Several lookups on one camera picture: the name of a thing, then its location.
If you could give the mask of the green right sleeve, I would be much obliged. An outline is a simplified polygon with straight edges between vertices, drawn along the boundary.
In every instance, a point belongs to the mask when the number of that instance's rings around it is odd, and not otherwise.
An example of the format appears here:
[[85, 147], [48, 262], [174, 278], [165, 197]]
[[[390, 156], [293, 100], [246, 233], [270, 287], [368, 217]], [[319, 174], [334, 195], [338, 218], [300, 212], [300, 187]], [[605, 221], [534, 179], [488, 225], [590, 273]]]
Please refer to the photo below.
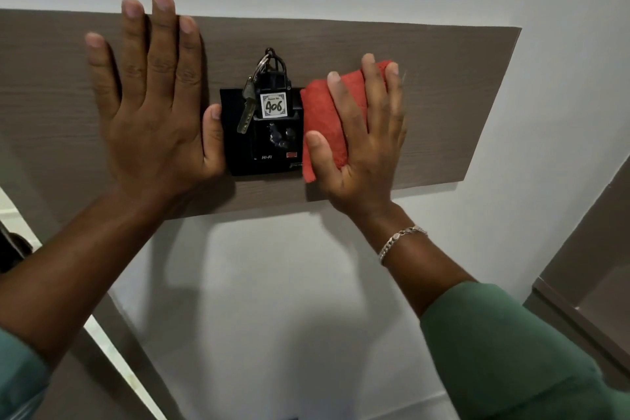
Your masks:
[[630, 420], [630, 393], [495, 285], [449, 289], [420, 327], [460, 420]]

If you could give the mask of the brass key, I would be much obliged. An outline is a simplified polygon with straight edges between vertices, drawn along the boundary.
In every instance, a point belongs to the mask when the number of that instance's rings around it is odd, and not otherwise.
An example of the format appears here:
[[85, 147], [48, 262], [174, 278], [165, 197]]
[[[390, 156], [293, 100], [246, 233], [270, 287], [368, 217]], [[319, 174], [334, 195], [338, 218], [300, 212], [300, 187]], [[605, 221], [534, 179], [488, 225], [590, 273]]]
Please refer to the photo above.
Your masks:
[[241, 135], [245, 135], [257, 107], [255, 77], [253, 75], [248, 78], [241, 95], [244, 100], [244, 109], [237, 127], [237, 132]]

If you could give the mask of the dark object behind door frame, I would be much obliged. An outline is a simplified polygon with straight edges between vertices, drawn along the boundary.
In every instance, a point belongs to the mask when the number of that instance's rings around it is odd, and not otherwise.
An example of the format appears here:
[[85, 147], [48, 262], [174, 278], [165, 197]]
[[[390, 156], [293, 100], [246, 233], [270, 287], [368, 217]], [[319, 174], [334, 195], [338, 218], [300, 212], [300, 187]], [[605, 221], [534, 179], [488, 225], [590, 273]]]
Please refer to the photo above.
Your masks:
[[0, 274], [11, 271], [33, 254], [33, 246], [18, 233], [8, 230], [0, 221]]

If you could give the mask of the green sleeve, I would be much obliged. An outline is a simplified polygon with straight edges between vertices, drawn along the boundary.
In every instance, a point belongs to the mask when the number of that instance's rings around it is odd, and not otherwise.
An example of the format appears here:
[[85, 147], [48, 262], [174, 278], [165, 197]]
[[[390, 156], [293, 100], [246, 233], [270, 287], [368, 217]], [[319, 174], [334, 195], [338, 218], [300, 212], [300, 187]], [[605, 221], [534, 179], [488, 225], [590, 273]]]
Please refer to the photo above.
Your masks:
[[49, 368], [41, 357], [0, 328], [0, 420], [32, 420], [50, 379]]
[[420, 327], [460, 420], [630, 420], [630, 393], [495, 285], [449, 289]]

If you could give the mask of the red cleaning cloth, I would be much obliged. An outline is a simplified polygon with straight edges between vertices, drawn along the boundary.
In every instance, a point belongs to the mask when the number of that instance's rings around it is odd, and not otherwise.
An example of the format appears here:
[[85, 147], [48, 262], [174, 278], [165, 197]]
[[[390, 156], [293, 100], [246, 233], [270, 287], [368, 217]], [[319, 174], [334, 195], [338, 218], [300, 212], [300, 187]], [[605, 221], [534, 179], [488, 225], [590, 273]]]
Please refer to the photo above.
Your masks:
[[[368, 98], [364, 74], [357, 70], [341, 76], [356, 105], [362, 112], [364, 124], [368, 117]], [[304, 132], [318, 131], [327, 140], [333, 161], [338, 169], [348, 163], [347, 141], [327, 81], [314, 80], [301, 90], [304, 108]]]

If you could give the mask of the person's left hand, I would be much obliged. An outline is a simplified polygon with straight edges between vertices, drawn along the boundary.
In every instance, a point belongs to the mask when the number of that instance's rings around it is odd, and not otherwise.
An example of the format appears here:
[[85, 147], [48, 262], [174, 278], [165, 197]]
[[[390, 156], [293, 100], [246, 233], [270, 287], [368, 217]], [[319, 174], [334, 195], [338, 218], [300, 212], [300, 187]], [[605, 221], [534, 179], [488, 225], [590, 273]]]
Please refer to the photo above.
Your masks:
[[155, 188], [187, 194], [214, 182], [222, 175], [206, 175], [203, 165], [203, 114], [210, 105], [205, 50], [197, 23], [177, 15], [173, 99], [151, 100], [147, 97], [151, 14], [146, 14], [138, 0], [122, 0], [121, 10], [122, 52], [114, 59], [120, 107], [114, 117], [99, 116], [116, 186], [132, 194]]

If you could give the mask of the person's left forearm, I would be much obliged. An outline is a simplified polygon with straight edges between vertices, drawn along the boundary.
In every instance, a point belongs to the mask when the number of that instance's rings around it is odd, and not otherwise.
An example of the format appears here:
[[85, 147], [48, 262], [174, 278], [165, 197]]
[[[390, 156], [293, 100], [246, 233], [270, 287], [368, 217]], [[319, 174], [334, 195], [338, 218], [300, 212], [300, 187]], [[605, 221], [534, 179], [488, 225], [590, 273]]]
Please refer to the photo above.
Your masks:
[[0, 327], [54, 369], [116, 279], [183, 191], [117, 187], [97, 197], [50, 241], [0, 275]]

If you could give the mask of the grey-brown wooden wall panel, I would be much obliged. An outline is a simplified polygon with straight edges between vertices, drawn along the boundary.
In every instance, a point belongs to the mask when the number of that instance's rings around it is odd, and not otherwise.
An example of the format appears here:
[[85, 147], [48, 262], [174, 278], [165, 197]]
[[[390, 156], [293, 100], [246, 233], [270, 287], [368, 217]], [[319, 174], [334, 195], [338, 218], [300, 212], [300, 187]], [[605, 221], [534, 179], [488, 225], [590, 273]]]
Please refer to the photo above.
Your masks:
[[[518, 27], [198, 17], [209, 96], [242, 88], [263, 50], [295, 86], [347, 74], [373, 53], [405, 74], [395, 189], [461, 182], [506, 74]], [[116, 13], [0, 9], [0, 186], [45, 242], [110, 183], [84, 35], [120, 52]]]

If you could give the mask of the black key switch holder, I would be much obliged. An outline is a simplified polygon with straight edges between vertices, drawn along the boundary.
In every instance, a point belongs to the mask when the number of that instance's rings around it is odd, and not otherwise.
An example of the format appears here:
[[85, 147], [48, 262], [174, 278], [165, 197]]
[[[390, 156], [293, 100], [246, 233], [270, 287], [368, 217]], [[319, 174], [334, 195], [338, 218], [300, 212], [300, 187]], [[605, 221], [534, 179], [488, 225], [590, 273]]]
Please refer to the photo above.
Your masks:
[[304, 110], [299, 90], [293, 90], [294, 118], [262, 119], [255, 111], [245, 135], [237, 132], [244, 109], [241, 92], [237, 88], [219, 90], [225, 158], [230, 173], [240, 177], [301, 172]]

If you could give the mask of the black key tag white label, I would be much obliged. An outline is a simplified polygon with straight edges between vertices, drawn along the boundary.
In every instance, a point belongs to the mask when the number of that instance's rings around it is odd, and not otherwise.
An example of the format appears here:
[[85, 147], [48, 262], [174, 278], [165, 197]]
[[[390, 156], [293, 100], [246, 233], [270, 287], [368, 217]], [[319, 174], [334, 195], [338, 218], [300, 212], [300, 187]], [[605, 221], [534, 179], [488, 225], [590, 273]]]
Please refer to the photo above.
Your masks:
[[256, 113], [260, 114], [262, 119], [291, 119], [296, 116], [287, 65], [273, 48], [265, 50], [253, 76], [256, 98], [260, 104]]

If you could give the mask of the person's right hand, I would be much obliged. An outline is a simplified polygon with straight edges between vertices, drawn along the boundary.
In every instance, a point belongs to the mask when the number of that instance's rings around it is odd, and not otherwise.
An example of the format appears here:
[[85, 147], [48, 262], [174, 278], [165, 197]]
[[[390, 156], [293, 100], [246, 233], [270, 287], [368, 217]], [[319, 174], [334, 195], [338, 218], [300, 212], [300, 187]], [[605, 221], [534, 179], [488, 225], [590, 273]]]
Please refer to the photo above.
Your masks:
[[348, 163], [344, 166], [344, 189], [320, 190], [342, 213], [347, 206], [391, 201], [399, 153], [406, 136], [403, 82], [395, 62], [386, 66], [382, 76], [390, 106], [389, 132], [386, 135], [371, 135], [368, 124], [364, 124], [361, 110], [341, 76], [336, 72], [327, 76], [327, 86], [346, 137]]

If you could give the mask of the brown wooden cabinet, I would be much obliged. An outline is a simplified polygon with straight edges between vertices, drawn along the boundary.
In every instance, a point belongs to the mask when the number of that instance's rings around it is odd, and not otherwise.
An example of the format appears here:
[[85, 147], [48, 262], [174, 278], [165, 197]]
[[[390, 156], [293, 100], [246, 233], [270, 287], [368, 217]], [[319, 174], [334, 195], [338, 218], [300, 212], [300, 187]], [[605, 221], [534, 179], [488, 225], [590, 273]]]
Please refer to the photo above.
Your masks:
[[525, 308], [630, 392], [630, 155], [532, 285]]

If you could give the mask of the person's right forearm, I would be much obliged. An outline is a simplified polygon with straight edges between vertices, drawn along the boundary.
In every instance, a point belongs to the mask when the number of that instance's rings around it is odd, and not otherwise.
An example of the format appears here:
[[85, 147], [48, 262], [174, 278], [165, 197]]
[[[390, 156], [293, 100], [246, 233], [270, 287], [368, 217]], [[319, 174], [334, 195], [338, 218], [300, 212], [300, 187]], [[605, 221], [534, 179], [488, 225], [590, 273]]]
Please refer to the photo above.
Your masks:
[[398, 204], [389, 201], [344, 208], [378, 253], [418, 318], [443, 294], [462, 283], [475, 283]]

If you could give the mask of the green left sleeve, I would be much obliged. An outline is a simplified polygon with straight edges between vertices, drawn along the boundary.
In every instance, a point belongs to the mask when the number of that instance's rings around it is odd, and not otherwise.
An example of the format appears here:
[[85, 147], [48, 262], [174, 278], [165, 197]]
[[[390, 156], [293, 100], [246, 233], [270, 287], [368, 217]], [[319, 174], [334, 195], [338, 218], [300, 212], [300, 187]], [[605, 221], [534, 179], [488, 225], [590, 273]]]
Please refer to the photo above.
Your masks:
[[0, 328], [0, 420], [32, 420], [50, 379], [49, 368], [41, 357]]

